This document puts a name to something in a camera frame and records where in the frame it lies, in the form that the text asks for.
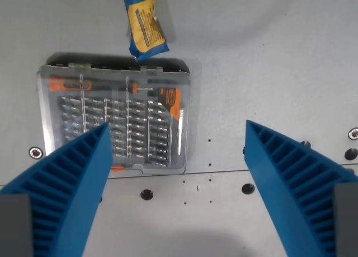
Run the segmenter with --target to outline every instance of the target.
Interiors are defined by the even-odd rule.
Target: yellow label
[[[154,0],[132,4],[128,8],[135,46],[142,53],[166,41],[154,19],[153,13]]]

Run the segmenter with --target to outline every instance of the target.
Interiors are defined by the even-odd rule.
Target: bolt hole
[[[358,139],[358,128],[354,127],[351,130],[349,130],[348,132],[348,137],[349,139],[355,141],[356,139]]]
[[[307,148],[311,148],[311,143],[309,141],[301,141],[300,143],[306,146]]]
[[[345,159],[352,161],[358,156],[358,150],[354,148],[350,148],[345,153]]]
[[[354,170],[353,169],[347,169],[349,172],[354,174]]]
[[[153,198],[153,192],[151,190],[143,190],[141,193],[140,193],[140,197],[143,199],[143,200],[151,200]]]
[[[41,159],[44,155],[43,151],[39,147],[31,147],[29,149],[29,155],[33,159]]]
[[[241,188],[241,191],[244,194],[252,194],[253,191],[255,191],[255,186],[253,186],[251,183],[244,184],[244,186]]]

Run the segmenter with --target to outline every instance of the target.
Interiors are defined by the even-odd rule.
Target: metal table
[[[355,0],[156,0],[156,8],[171,50],[161,57],[182,59],[192,77],[188,175],[183,177],[192,177],[193,185],[208,174],[191,173],[247,169],[242,155],[246,119],[309,141],[312,149],[340,164],[358,163],[358,158],[345,159],[348,149],[358,147],[358,141],[347,137],[358,119]],[[129,30],[123,0],[0,0],[0,13],[3,185],[34,163],[30,147],[44,148],[35,82],[39,67],[56,52],[129,55]],[[356,165],[350,167],[358,172]],[[166,236],[177,230],[170,229],[174,225],[185,228],[187,247],[190,241],[225,238],[226,230],[251,248],[247,256],[284,256],[258,193],[242,196],[248,172],[227,174],[211,174],[225,179],[218,179],[210,191],[200,191],[205,201],[198,200],[195,209],[187,209],[189,202],[184,207],[180,197],[194,198],[196,188],[171,183],[182,177],[110,180],[85,256],[97,256],[95,248],[106,250],[107,256],[117,256],[119,250],[141,256],[148,248],[150,256],[168,256],[165,249],[181,241],[175,234]],[[140,175],[124,171],[110,176]],[[235,181],[237,188],[232,188]],[[153,201],[131,197],[148,184],[153,191],[155,187]],[[217,192],[218,201],[207,204]],[[241,198],[248,199],[239,204]],[[178,221],[169,216],[173,206],[180,208]],[[125,210],[116,213],[119,207]],[[195,230],[212,226],[214,234],[196,235]],[[145,228],[157,228],[157,236],[145,236]],[[126,243],[118,243],[126,234]],[[151,244],[156,238],[164,239]]]

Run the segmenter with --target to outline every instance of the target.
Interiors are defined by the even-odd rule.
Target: clear plastic case
[[[185,171],[190,106],[186,72],[43,66],[37,77],[45,151],[108,122],[112,171]]]

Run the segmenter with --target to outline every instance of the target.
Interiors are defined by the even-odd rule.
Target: blue snack bar wrapper
[[[154,15],[154,0],[124,0],[131,27],[129,51],[140,61],[169,51]]]

